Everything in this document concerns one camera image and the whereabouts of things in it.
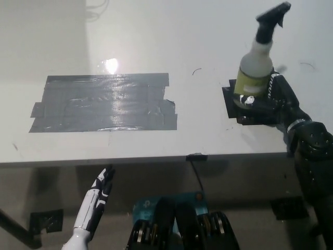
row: robotic arm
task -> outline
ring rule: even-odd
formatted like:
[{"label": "robotic arm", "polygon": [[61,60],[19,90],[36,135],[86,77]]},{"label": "robotic arm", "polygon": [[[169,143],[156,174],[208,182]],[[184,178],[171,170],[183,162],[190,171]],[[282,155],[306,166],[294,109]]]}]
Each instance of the robotic arm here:
[{"label": "robotic arm", "polygon": [[271,76],[266,98],[234,98],[254,116],[274,116],[283,124],[303,195],[314,207],[327,249],[333,249],[333,136],[299,107],[289,83],[277,72]]},{"label": "robotic arm", "polygon": [[114,169],[105,168],[86,193],[74,224],[72,238],[62,250],[88,250],[88,243],[94,237],[98,223],[103,215],[108,200]]}]

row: spray bottle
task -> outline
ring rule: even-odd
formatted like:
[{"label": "spray bottle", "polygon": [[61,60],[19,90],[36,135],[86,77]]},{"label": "spray bottle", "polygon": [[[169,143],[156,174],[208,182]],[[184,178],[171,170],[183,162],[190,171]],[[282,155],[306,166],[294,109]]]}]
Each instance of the spray bottle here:
[{"label": "spray bottle", "polygon": [[[272,37],[277,24],[283,26],[283,17],[291,4],[284,2],[257,17],[259,28],[252,43],[252,48],[240,61],[240,67],[234,93],[261,97],[267,90],[273,63],[270,58]],[[234,102],[241,108],[246,108],[236,98]]]}]

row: white robotic hand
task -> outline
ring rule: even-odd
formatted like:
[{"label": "white robotic hand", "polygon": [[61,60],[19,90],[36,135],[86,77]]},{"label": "white robotic hand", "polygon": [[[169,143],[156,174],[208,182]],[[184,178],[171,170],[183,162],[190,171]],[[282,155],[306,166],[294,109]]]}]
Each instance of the white robotic hand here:
[{"label": "white robotic hand", "polygon": [[103,215],[112,188],[114,169],[105,168],[86,193],[74,224],[73,236],[62,250],[87,250]]}]

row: white table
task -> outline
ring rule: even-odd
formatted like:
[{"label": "white table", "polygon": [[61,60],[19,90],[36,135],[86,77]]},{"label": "white table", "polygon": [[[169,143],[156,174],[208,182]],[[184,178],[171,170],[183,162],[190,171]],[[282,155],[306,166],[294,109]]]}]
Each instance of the white table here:
[{"label": "white table", "polygon": [[[290,2],[284,28],[276,28],[271,57],[275,67],[287,67],[284,76],[301,108],[333,131],[333,2]],[[228,119],[221,89],[236,77],[251,47],[256,15],[280,1],[109,0],[107,7],[92,7],[102,3],[2,3],[1,166],[286,151],[283,134],[275,128]],[[119,62],[116,73],[169,73],[165,98],[175,101],[176,131],[28,133],[47,76],[100,74],[98,65],[111,58]]]}]

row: gray duct tape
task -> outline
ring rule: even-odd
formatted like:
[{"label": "gray duct tape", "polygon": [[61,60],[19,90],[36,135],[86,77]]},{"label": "gray duct tape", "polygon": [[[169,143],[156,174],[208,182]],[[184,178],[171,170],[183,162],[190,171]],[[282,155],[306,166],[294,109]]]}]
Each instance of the gray duct tape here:
[{"label": "gray duct tape", "polygon": [[169,86],[169,74],[111,74],[97,76],[49,76],[46,89],[100,88],[109,90],[128,87],[165,87]]},{"label": "gray duct tape", "polygon": [[177,130],[177,115],[149,114],[36,118],[30,132]]},{"label": "gray duct tape", "polygon": [[127,87],[111,90],[85,89],[82,87],[62,89],[45,89],[43,103],[62,103],[71,100],[82,101],[142,101],[163,100],[164,87]]},{"label": "gray duct tape", "polygon": [[172,115],[175,114],[175,105],[169,100],[149,103],[72,100],[60,105],[57,103],[35,103],[31,117],[147,115],[150,113]]},{"label": "gray duct tape", "polygon": [[176,130],[167,73],[49,76],[30,132]]}]

